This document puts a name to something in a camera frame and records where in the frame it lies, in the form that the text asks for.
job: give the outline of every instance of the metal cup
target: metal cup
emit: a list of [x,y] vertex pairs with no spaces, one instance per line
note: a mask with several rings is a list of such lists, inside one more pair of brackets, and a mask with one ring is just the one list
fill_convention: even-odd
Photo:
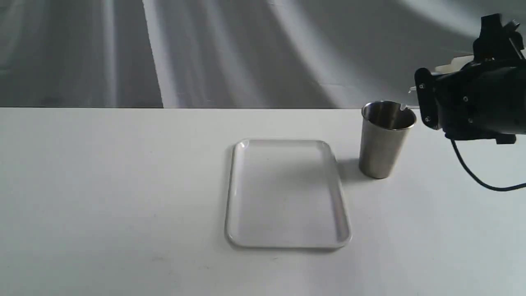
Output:
[[411,109],[390,101],[366,104],[362,117],[360,170],[372,178],[387,178],[417,117]]

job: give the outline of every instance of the plastic tray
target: plastic tray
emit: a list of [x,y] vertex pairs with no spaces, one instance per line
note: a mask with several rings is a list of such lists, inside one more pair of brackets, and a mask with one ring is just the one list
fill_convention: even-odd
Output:
[[238,246],[336,249],[351,238],[336,159],[323,141],[234,148],[226,233]]

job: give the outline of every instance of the tray rim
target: tray rim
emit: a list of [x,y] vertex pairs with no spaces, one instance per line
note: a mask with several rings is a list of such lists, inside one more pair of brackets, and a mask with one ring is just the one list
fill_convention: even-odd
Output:
[[[232,200],[232,187],[235,180],[236,172],[234,170],[234,167],[236,166],[236,163],[238,161],[238,158],[236,157],[237,153],[236,151],[239,150],[242,144],[245,144],[250,141],[268,141],[268,142],[316,142],[318,144],[321,144],[330,155],[330,162],[336,169],[336,172],[338,174],[338,180],[337,180],[337,188],[339,191],[339,199],[341,202],[341,205],[343,207],[343,214],[345,216],[345,223],[347,225],[347,229],[349,230],[347,237],[335,244],[320,244],[320,245],[310,245],[310,246],[293,246],[293,245],[284,245],[284,246],[278,246],[278,245],[252,245],[252,244],[246,244],[243,243],[237,237],[233,231],[231,231],[232,223],[231,223],[231,215],[232,215],[232,208],[230,207],[230,203]],[[243,138],[242,140],[238,141],[232,148],[232,162],[230,167],[230,178],[229,178],[229,184],[228,184],[228,196],[227,196],[227,208],[226,208],[226,215],[225,215],[225,236],[228,238],[228,241],[232,243],[235,246],[243,247],[243,248],[251,248],[251,249],[318,249],[318,250],[337,250],[344,246],[346,246],[352,239],[352,227],[349,217],[349,212],[347,210],[347,202],[345,200],[345,192],[343,191],[343,186],[341,184],[341,177],[338,170],[338,161],[336,160],[336,156],[334,155],[334,152],[332,151],[330,145],[323,141],[318,139],[289,139],[289,138]]]

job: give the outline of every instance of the white fabric backdrop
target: white fabric backdrop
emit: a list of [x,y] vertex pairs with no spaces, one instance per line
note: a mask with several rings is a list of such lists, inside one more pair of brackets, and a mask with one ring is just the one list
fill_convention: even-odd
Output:
[[523,0],[0,0],[0,105],[415,104],[414,71],[496,12],[526,22]]

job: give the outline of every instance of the black cable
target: black cable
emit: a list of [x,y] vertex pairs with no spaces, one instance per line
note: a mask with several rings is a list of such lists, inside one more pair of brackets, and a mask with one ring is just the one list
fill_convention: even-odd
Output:
[[459,152],[459,149],[457,148],[457,144],[455,143],[454,140],[451,140],[451,145],[453,145],[453,150],[455,150],[455,154],[457,155],[457,158],[459,159],[460,161],[460,164],[462,165],[462,167],[466,170],[466,172],[477,182],[479,183],[480,185],[484,186],[485,188],[489,189],[489,190],[494,190],[494,191],[500,191],[500,192],[505,192],[505,191],[512,191],[512,190],[517,190],[517,189],[521,189],[521,188],[524,188],[526,187],[526,183],[522,183],[522,184],[518,184],[518,185],[514,185],[514,186],[510,186],[510,187],[494,187],[494,186],[491,186],[491,185],[487,185],[486,183],[482,182],[477,176],[475,176],[475,174],[473,174],[473,172],[468,168],[468,166],[466,165],[466,163],[464,162],[464,160],[462,159],[462,157],[460,156],[460,152]]

